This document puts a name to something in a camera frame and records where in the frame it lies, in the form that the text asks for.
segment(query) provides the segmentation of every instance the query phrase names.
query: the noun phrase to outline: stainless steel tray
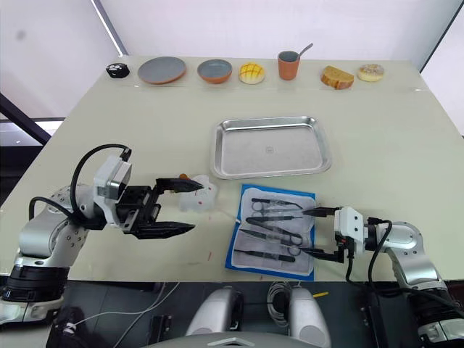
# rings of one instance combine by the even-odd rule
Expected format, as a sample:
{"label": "stainless steel tray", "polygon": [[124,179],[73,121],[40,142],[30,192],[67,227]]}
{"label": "stainless steel tray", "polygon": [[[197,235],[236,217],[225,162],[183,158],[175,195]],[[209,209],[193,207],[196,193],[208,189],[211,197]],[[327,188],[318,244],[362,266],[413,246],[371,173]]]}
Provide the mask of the stainless steel tray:
{"label": "stainless steel tray", "polygon": [[211,171],[222,179],[321,173],[331,166],[326,137],[308,116],[226,120],[213,136]]}

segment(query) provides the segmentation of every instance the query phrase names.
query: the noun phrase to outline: white wall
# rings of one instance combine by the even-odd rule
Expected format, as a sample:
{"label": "white wall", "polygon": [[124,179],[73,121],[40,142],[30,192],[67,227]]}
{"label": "white wall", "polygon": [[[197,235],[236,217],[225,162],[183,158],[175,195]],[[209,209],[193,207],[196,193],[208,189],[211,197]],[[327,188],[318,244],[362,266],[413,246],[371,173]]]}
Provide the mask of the white wall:
{"label": "white wall", "polygon": [[3,0],[0,89],[29,117],[66,117],[117,52],[86,0]]}
{"label": "white wall", "polygon": [[464,135],[464,9],[426,65],[422,77]]}
{"label": "white wall", "polygon": [[421,68],[460,0],[103,0],[129,54],[409,59]]}

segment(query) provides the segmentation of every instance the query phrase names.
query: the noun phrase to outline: toast slice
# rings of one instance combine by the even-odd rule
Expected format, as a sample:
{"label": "toast slice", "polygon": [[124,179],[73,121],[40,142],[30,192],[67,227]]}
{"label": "toast slice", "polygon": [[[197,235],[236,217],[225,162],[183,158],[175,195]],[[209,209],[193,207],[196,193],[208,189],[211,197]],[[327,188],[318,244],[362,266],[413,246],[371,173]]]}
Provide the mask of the toast slice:
{"label": "toast slice", "polygon": [[348,72],[327,65],[320,80],[327,86],[334,87],[335,89],[345,89],[351,87],[355,81],[355,77]]}

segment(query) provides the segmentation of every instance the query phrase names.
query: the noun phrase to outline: gray bowl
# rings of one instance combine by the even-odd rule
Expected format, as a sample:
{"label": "gray bowl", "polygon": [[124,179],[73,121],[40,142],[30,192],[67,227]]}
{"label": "gray bowl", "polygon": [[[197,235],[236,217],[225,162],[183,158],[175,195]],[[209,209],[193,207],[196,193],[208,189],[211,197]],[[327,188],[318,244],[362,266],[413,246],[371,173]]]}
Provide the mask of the gray bowl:
{"label": "gray bowl", "polygon": [[210,59],[201,63],[196,71],[209,83],[222,83],[231,76],[232,65],[223,59]]}

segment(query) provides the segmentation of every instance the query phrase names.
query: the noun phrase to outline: bread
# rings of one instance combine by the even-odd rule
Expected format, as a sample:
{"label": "bread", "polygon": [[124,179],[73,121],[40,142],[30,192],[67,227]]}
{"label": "bread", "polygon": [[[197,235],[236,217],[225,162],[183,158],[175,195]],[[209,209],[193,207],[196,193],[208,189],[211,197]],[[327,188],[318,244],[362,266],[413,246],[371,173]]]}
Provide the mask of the bread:
{"label": "bread", "polygon": [[255,85],[264,80],[265,71],[261,65],[250,62],[240,67],[239,79],[243,83]]}
{"label": "bread", "polygon": [[384,68],[379,64],[366,64],[357,71],[360,80],[377,82],[384,76]]}
{"label": "bread", "polygon": [[348,72],[328,65],[324,69],[320,80],[327,86],[334,87],[335,89],[345,89],[351,87],[355,81],[355,77]]}

